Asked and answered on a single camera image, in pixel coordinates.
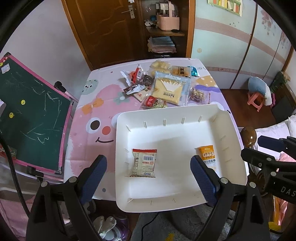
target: cartoon eye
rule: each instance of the cartoon eye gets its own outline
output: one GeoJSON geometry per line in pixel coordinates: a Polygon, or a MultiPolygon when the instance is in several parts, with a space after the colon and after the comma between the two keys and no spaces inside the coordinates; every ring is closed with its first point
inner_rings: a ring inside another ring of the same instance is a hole
{"type": "Polygon", "coordinates": [[[113,116],[112,120],[111,120],[111,125],[113,126],[114,129],[116,129],[116,125],[117,125],[117,118],[118,116],[121,114],[122,112],[116,114],[113,116]]]}
{"type": "Polygon", "coordinates": [[[91,118],[86,124],[86,131],[89,134],[96,133],[100,129],[101,120],[97,117],[91,118]]]}

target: pink stool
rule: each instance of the pink stool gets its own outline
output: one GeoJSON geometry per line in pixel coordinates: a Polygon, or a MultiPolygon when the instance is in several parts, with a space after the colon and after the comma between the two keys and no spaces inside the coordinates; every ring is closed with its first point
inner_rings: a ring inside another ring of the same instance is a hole
{"type": "Polygon", "coordinates": [[[264,104],[264,97],[263,95],[261,95],[259,92],[253,93],[252,96],[250,96],[250,92],[248,92],[248,105],[253,105],[257,108],[257,111],[259,112],[259,110],[261,109],[261,107],[264,104]],[[261,103],[260,105],[256,105],[254,103],[255,100],[258,100],[259,103],[261,103]]]}

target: door handle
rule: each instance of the door handle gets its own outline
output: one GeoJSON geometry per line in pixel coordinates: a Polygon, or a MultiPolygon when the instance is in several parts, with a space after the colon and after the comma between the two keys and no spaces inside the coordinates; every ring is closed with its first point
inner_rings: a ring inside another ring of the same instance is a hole
{"type": "Polygon", "coordinates": [[[130,12],[131,10],[127,10],[127,11],[123,11],[123,12],[121,12],[121,13],[125,13],[125,12],[130,12]]]}
{"type": "Polygon", "coordinates": [[[129,6],[128,6],[128,10],[123,11],[123,12],[121,12],[121,13],[125,13],[125,12],[129,12],[129,13],[130,13],[131,19],[134,19],[134,18],[135,18],[135,14],[134,14],[134,12],[133,12],[133,6],[132,6],[132,5],[129,5],[129,6]]]}

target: wooden door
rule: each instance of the wooden door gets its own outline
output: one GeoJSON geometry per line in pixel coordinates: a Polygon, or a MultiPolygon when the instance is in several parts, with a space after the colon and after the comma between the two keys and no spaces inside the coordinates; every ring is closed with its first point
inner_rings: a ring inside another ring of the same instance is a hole
{"type": "Polygon", "coordinates": [[[143,58],[144,22],[138,0],[62,0],[74,35],[91,69],[143,58]],[[129,10],[132,5],[135,18],[129,10]]]}

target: blue gripper pad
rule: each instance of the blue gripper pad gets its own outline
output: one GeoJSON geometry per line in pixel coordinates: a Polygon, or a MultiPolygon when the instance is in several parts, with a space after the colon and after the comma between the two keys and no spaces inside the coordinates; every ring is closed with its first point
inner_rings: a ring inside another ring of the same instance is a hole
{"type": "Polygon", "coordinates": [[[94,168],[92,173],[89,173],[89,177],[86,179],[80,194],[80,203],[84,205],[89,202],[94,192],[96,191],[100,181],[102,180],[106,170],[107,170],[107,158],[103,155],[99,155],[93,164],[95,164],[98,159],[101,159],[97,166],[94,168]]]}
{"type": "Polygon", "coordinates": [[[200,190],[202,191],[202,194],[205,197],[205,200],[209,203],[210,206],[212,206],[212,207],[215,206],[217,203],[216,187],[211,182],[207,173],[204,171],[201,164],[196,159],[196,156],[193,156],[191,158],[190,169],[195,177],[195,180],[197,181],[197,183],[200,187],[200,190]]]}
{"type": "Polygon", "coordinates": [[[257,142],[260,147],[267,148],[276,152],[282,152],[286,149],[286,146],[282,140],[274,139],[271,137],[260,136],[257,142]]]}

